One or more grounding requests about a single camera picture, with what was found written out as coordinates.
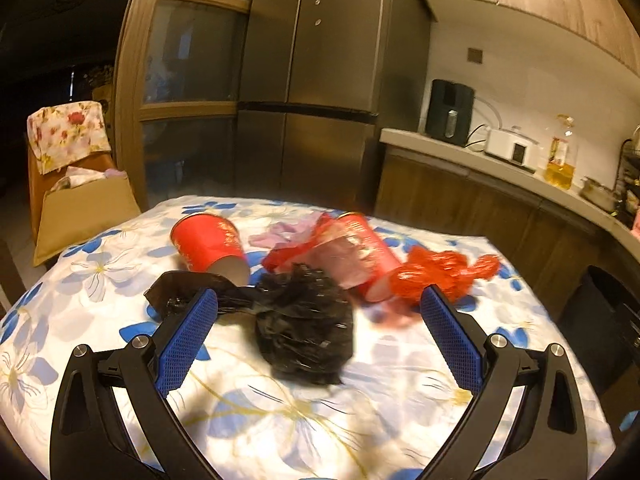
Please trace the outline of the floral cloth on chair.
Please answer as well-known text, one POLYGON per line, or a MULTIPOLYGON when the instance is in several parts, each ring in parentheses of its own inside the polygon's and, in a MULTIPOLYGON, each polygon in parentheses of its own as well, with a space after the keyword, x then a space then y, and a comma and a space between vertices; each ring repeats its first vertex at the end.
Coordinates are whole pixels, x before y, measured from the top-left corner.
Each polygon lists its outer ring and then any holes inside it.
POLYGON ((27 118, 27 137, 40 174, 111 151, 103 108, 96 101, 46 106, 27 118))

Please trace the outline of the black trash bin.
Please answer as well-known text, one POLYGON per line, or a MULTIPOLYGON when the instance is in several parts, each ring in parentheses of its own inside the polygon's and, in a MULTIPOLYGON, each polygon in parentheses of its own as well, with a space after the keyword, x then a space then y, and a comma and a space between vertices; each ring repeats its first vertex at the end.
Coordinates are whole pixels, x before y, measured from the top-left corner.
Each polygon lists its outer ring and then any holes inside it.
POLYGON ((558 326, 599 396, 639 363, 639 301, 597 266, 582 274, 558 326))

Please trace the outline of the dark steel refrigerator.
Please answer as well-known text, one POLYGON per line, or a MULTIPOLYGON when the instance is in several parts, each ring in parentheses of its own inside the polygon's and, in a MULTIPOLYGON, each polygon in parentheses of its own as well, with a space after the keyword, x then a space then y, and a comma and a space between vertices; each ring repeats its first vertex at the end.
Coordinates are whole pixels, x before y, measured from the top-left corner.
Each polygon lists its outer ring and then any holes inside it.
POLYGON ((253 0, 235 191, 371 212, 383 130, 419 125, 431 24, 425 0, 253 0))

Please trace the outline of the white slow cooker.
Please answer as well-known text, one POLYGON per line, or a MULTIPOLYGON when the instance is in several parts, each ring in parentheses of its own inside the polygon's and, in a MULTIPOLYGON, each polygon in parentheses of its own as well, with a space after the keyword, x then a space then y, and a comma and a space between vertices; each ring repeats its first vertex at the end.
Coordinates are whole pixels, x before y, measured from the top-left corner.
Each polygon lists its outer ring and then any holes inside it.
POLYGON ((534 174, 540 155, 539 143, 518 129, 490 129, 484 153, 507 164, 534 174))

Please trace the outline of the steel bowl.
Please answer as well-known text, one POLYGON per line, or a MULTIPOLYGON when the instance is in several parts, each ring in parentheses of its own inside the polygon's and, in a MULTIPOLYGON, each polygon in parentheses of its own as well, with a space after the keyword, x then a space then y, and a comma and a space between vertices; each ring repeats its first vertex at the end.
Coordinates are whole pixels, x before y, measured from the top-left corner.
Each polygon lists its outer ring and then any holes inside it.
POLYGON ((612 214, 616 209, 617 196, 615 192, 590 177, 582 179, 579 196, 607 214, 612 214))

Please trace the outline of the wooden lower cabinets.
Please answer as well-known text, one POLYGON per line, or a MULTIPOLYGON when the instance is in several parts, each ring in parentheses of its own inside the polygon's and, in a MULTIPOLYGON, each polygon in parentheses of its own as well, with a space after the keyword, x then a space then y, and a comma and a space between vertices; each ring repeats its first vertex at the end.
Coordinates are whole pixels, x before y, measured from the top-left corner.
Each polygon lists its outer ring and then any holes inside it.
POLYGON ((424 230, 486 237, 554 318, 590 266, 639 295, 639 260, 611 230, 454 162, 389 146, 375 214, 424 230))

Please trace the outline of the dark wall socket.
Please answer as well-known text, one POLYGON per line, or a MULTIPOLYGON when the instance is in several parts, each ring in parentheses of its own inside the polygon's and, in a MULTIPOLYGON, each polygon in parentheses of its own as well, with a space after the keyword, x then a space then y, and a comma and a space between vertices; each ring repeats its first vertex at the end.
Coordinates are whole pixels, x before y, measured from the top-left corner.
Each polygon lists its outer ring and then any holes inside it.
POLYGON ((469 48, 466 51, 466 59, 470 63, 474 64, 482 64, 483 63, 484 52, 480 49, 469 48))

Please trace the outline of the cooking oil bottle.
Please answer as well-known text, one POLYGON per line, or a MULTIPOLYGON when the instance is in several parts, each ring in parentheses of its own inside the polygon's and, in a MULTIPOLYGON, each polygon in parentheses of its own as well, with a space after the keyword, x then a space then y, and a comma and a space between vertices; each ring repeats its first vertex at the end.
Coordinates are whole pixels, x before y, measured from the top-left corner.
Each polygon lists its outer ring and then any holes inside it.
POLYGON ((567 114, 556 116, 559 129, 551 141, 544 180, 568 191, 572 187, 578 156, 578 137, 574 118, 567 114))

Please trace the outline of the black plastic bag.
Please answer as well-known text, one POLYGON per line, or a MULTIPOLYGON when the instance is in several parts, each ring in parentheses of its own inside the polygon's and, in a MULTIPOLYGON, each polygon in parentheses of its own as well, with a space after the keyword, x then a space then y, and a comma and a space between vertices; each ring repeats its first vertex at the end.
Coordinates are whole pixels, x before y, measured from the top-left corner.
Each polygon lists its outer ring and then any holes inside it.
POLYGON ((338 385, 354 354, 354 309, 326 272, 295 263, 257 282, 255 338, 274 376, 338 385))
POLYGON ((215 293, 219 315, 248 312, 258 301, 254 289, 236 286, 222 275, 179 270, 164 272, 144 296, 164 320, 186 310, 188 303, 204 289, 215 293))

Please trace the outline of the cardboard box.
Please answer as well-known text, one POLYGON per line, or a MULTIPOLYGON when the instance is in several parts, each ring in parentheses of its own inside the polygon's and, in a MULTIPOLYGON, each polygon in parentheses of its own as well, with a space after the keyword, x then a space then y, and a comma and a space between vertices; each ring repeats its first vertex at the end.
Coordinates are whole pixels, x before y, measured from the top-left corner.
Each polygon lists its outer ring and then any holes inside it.
POLYGON ((40 266, 72 245, 140 214, 127 175, 70 166, 43 195, 32 263, 40 266))

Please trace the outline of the pale pink crumpled wrapper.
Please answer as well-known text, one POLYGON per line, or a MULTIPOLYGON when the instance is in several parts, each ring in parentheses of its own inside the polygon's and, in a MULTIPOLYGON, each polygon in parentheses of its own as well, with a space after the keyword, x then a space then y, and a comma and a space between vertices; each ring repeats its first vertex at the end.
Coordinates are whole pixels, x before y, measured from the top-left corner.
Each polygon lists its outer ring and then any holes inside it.
POLYGON ((359 240, 326 212, 273 223, 264 232, 250 235, 248 244, 268 250, 262 266, 270 273, 288 273, 296 264, 304 264, 346 289, 362 285, 370 274, 360 259, 359 240))

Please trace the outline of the red plastic bag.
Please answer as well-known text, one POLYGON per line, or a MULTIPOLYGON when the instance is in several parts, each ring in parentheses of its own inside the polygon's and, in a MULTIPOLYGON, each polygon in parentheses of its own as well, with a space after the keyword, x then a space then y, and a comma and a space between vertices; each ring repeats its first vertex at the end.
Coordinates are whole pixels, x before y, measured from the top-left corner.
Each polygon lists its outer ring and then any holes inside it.
POLYGON ((454 250, 432 252, 412 246, 407 260, 388 278, 394 296, 414 302, 428 286, 437 286, 450 302, 464 297, 476 280, 491 280, 500 268, 496 255, 481 255, 469 263, 466 255, 454 250))

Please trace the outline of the red paper cup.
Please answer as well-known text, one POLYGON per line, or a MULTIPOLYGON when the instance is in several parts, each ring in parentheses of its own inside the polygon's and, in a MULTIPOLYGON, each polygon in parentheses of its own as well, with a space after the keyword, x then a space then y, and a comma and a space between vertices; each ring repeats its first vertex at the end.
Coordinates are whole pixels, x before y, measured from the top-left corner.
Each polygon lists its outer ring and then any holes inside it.
POLYGON ((367 281, 358 286, 363 299, 369 304, 390 299, 393 296, 390 274, 400 267, 400 259, 370 226, 363 214, 346 212, 338 216, 336 222, 346 229, 348 235, 355 235, 359 240, 360 259, 370 271, 367 281))
POLYGON ((171 229, 169 238, 189 271, 221 275, 236 286, 250 280, 250 266, 234 224, 216 214, 190 214, 171 229))

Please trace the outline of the black dish rack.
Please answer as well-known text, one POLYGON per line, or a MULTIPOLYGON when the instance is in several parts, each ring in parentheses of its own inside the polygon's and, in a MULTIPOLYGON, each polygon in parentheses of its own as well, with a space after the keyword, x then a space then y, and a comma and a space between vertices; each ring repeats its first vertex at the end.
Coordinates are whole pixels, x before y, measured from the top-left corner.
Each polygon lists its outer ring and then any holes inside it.
POLYGON ((620 146, 617 174, 614 184, 616 208, 614 217, 631 229, 639 210, 639 153, 634 142, 627 139, 620 146))

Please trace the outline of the wooden glass-panel door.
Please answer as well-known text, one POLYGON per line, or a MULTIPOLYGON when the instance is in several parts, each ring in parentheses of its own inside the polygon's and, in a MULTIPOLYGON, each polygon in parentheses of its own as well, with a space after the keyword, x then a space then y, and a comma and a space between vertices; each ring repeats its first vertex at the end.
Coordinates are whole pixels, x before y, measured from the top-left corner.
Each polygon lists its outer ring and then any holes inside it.
POLYGON ((128 1, 115 66, 115 150, 142 209, 232 193, 251 4, 128 1))

